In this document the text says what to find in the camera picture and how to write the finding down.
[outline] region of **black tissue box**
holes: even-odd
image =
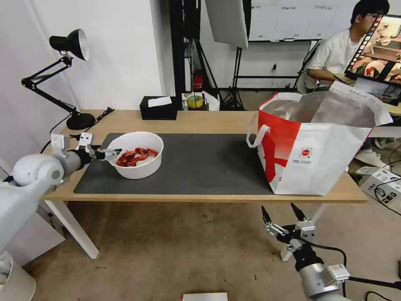
[[[175,106],[177,97],[172,96],[173,103],[162,105],[158,107],[149,107],[148,101],[153,98],[160,98],[164,96],[144,96],[139,108],[141,110],[142,120],[176,120],[177,107]]]

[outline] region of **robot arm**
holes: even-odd
[[[291,206],[299,220],[297,224],[282,227],[273,224],[263,206],[262,218],[266,231],[278,241],[285,243],[292,252],[295,269],[301,276],[306,298],[316,301],[349,301],[348,298],[338,294],[340,284],[350,276],[347,269],[342,264],[324,266],[323,260],[307,243],[313,242],[315,225],[294,204],[291,203]]]
[[[82,134],[75,150],[67,150],[67,136],[52,134],[51,141],[52,156],[33,154],[21,158],[14,166],[14,180],[0,183],[0,253],[36,212],[48,191],[92,160],[111,160],[121,152],[92,145],[93,136],[88,133]]]

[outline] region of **chair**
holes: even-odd
[[[319,86],[320,86],[320,80],[314,79],[308,75],[306,66],[308,65],[309,61],[313,58],[313,56],[315,55],[315,53],[317,51],[317,48],[319,48],[319,46],[321,45],[322,42],[323,42],[323,40],[319,40],[312,47],[312,49],[307,53],[307,55],[305,56],[304,61],[302,63],[302,68],[298,72],[298,78],[295,81],[294,88],[297,89],[297,91],[300,94],[308,93],[307,88],[306,88],[306,80],[310,80],[310,81],[315,80],[315,88],[313,89],[313,92],[315,92],[316,89],[319,88]]]

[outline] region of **concrete floor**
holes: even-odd
[[[248,110],[271,95],[249,94],[247,101],[247,94]],[[383,152],[383,161],[389,153]],[[399,159],[396,152],[393,160]],[[230,301],[305,300],[294,261],[280,260],[282,244],[264,231],[259,205],[75,202],[69,207],[99,257],[89,259],[67,234],[65,242],[25,266],[38,284],[33,301],[178,301],[183,293],[220,291]],[[300,207],[306,213],[316,209]],[[278,224],[296,221],[289,204],[266,209]],[[316,243],[342,248],[352,275],[400,280],[399,216],[370,200],[330,205],[317,226]],[[328,265],[342,262],[336,252],[317,253]],[[347,283],[352,300],[363,300],[368,290],[401,299],[393,289]]]

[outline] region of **lamp shade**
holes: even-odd
[[[55,50],[69,51],[84,61],[89,60],[89,46],[82,29],[76,29],[66,37],[51,36],[49,43]]]

